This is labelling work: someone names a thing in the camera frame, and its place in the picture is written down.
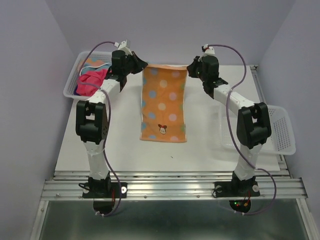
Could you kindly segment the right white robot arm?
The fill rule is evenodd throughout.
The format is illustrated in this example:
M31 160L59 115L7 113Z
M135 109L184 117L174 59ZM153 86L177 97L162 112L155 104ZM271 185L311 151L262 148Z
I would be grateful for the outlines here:
M219 61L214 55L196 56L187 67L191 78L200 79L204 92L225 106L228 116L237 117L236 134L231 134L239 154L230 181L216 181L215 198L258 197L260 190L255 170L262 146L272 134L269 110L264 102L255 103L232 90L219 76Z

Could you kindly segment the pink towel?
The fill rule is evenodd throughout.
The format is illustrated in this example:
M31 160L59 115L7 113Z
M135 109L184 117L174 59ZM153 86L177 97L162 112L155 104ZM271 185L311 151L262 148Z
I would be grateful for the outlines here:
M103 84L108 70L91 70L82 74L77 81L76 94L83 97L91 97Z

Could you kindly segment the orange polka dot towel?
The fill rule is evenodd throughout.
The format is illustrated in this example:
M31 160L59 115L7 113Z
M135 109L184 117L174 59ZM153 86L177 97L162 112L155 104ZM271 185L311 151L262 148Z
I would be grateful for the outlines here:
M184 96L186 66L149 64L142 72L140 140L187 142Z

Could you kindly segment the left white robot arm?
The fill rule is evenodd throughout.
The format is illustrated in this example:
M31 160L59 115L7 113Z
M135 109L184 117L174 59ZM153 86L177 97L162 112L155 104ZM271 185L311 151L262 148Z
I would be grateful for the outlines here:
M111 123L111 100L123 90L127 76L142 72L148 63L134 51L115 50L111 54L111 66L102 71L101 83L88 82L95 93L76 104L75 132L83 142L88 162L89 176L79 183L83 198L126 198L128 184L121 183L106 158L106 141Z

